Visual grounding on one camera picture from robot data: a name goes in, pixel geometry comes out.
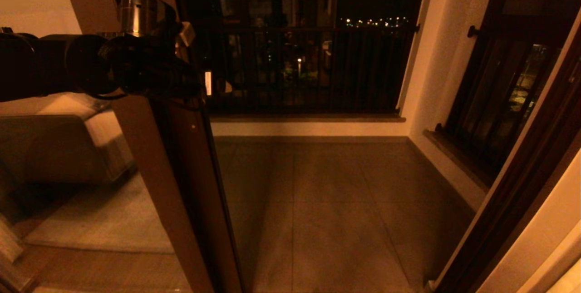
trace balcony railing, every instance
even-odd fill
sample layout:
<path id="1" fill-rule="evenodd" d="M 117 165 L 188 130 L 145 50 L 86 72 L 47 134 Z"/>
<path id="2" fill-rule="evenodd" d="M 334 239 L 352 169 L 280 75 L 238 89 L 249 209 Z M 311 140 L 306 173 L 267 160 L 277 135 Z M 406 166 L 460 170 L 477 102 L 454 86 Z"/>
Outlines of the balcony railing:
<path id="1" fill-rule="evenodd" d="M 394 113 L 415 28 L 208 30 L 213 113 Z"/>

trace robotic arm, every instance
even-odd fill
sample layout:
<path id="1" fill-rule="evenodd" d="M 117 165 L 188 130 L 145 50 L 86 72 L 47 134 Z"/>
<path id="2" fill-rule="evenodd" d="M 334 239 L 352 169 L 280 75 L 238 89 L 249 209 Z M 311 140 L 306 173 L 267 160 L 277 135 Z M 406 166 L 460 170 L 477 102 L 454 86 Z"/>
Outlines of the robotic arm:
<path id="1" fill-rule="evenodd" d="M 193 30 L 161 0 L 122 0 L 122 30 L 36 38 L 0 30 L 0 102 L 59 92 L 113 100 L 203 98 L 201 78 L 177 56 Z"/>

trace wooden floor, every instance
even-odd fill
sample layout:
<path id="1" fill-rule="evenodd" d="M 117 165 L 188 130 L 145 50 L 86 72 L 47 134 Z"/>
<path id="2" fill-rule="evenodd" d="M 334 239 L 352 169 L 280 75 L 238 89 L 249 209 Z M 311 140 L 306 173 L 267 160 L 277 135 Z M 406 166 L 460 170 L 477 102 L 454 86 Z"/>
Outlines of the wooden floor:
<path id="1" fill-rule="evenodd" d="M 174 254 L 27 245 L 16 266 L 42 287 L 84 292 L 191 292 Z"/>

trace metal cylinder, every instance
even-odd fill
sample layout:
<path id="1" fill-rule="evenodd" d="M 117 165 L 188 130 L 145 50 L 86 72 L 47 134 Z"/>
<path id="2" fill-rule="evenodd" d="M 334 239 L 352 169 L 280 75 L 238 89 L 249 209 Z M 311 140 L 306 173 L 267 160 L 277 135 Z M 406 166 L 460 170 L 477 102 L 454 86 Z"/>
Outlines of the metal cylinder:
<path id="1" fill-rule="evenodd" d="M 122 32 L 134 36 L 153 35 L 160 26 L 176 21 L 176 12 L 161 0 L 121 0 Z"/>

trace tile floor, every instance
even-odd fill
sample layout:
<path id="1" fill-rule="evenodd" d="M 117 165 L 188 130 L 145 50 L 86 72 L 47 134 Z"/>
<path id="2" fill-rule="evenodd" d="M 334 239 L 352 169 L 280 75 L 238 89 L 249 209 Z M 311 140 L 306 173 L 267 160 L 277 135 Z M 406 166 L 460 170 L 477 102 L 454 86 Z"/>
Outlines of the tile floor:
<path id="1" fill-rule="evenodd" d="M 248 292 L 415 292 L 472 214 L 405 139 L 217 138 Z"/>

